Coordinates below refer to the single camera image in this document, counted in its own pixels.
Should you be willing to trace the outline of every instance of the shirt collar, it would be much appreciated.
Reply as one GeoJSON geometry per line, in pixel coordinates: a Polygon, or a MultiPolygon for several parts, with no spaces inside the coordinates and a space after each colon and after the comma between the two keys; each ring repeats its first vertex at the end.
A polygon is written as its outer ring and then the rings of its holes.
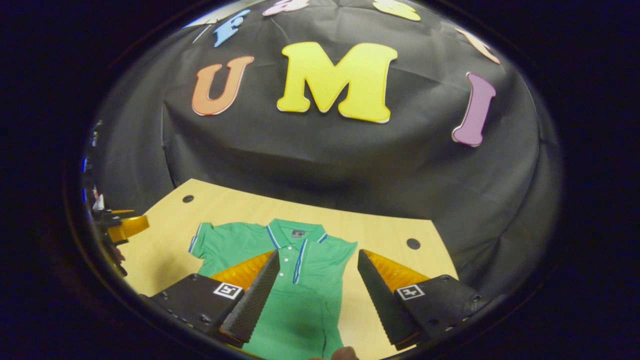
{"type": "Polygon", "coordinates": [[[305,235],[300,238],[300,241],[307,240],[307,242],[312,241],[316,243],[323,243],[327,237],[327,233],[322,225],[273,219],[273,221],[267,225],[267,232],[271,237],[273,245],[278,249],[282,249],[283,247],[293,243],[298,243],[298,241],[289,241],[289,237],[285,235],[284,230],[282,229],[283,227],[291,227],[296,230],[306,231],[305,235]]]}

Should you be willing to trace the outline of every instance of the human hand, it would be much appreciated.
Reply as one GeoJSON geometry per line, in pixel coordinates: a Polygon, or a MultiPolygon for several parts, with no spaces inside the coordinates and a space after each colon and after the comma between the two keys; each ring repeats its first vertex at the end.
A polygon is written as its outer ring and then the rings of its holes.
{"type": "MultiPolygon", "coordinates": [[[[309,360],[325,360],[319,357],[312,357],[309,360]]],[[[331,360],[358,360],[355,350],[352,347],[341,347],[333,352],[331,360]]]]}

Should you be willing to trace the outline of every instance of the pink letter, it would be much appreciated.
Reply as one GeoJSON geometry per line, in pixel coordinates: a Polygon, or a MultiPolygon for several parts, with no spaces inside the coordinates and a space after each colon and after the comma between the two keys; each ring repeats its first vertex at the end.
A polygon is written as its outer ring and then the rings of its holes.
{"type": "Polygon", "coordinates": [[[482,128],[489,112],[489,103],[495,96],[493,85],[476,74],[467,73],[471,83],[471,97],[467,113],[460,126],[453,129],[453,141],[476,147],[482,143],[482,128]]]}
{"type": "Polygon", "coordinates": [[[293,12],[309,6],[309,0],[280,0],[272,7],[264,10],[263,16],[275,15],[280,12],[293,12]]]}

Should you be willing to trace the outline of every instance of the finger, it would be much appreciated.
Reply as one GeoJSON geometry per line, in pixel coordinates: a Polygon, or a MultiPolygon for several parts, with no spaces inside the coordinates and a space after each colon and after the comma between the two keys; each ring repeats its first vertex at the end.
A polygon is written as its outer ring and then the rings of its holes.
{"type": "Polygon", "coordinates": [[[331,355],[331,360],[358,360],[352,347],[342,347],[331,355]]]}

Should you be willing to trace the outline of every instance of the foam letter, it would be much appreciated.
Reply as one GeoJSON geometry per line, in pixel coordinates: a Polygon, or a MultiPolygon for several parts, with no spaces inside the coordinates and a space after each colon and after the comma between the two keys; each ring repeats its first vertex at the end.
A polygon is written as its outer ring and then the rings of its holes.
{"type": "Polygon", "coordinates": [[[381,12],[390,13],[391,15],[404,17],[405,19],[420,21],[420,15],[415,13],[415,9],[395,0],[375,0],[373,6],[381,12]]]}
{"type": "Polygon", "coordinates": [[[227,63],[229,67],[229,76],[222,95],[217,99],[209,98],[211,83],[216,72],[222,68],[222,65],[215,64],[207,66],[198,71],[198,81],[193,90],[193,98],[191,107],[198,115],[216,115],[225,111],[236,99],[240,80],[244,73],[244,68],[253,62],[253,56],[242,56],[227,63]]]}
{"type": "Polygon", "coordinates": [[[471,72],[467,73],[467,79],[471,83],[469,106],[462,124],[453,129],[451,137],[455,142],[476,147],[482,143],[482,128],[495,89],[487,80],[471,72]]]}
{"type": "Polygon", "coordinates": [[[467,33],[462,29],[456,28],[456,30],[458,30],[459,33],[464,35],[465,38],[469,40],[471,45],[473,45],[482,55],[484,55],[485,57],[487,57],[489,60],[493,61],[496,64],[500,63],[500,60],[496,58],[495,55],[489,52],[489,47],[486,44],[484,44],[482,41],[480,41],[480,39],[471,35],[470,33],[467,33]]]}
{"type": "Polygon", "coordinates": [[[389,63],[397,58],[396,50],[379,44],[357,44],[336,66],[317,42],[285,46],[282,54],[289,57],[289,68],[284,96],[277,102],[280,111],[309,109],[311,102],[304,96],[307,82],[318,109],[326,113],[349,84],[347,98],[338,105],[342,116],[380,123],[389,120],[385,91],[389,63]]]}
{"type": "Polygon", "coordinates": [[[272,7],[264,10],[264,16],[275,15],[281,12],[294,12],[309,6],[309,0],[280,0],[273,4],[272,7]]]}
{"type": "Polygon", "coordinates": [[[213,47],[220,46],[220,44],[225,42],[226,39],[230,38],[231,35],[235,34],[238,31],[238,29],[236,28],[240,26],[240,24],[242,24],[242,21],[243,21],[242,16],[245,16],[246,14],[248,14],[249,11],[251,10],[243,10],[239,12],[236,16],[227,20],[224,24],[220,25],[217,29],[215,29],[213,32],[216,33],[218,38],[216,39],[216,43],[213,45],[213,47]]]}

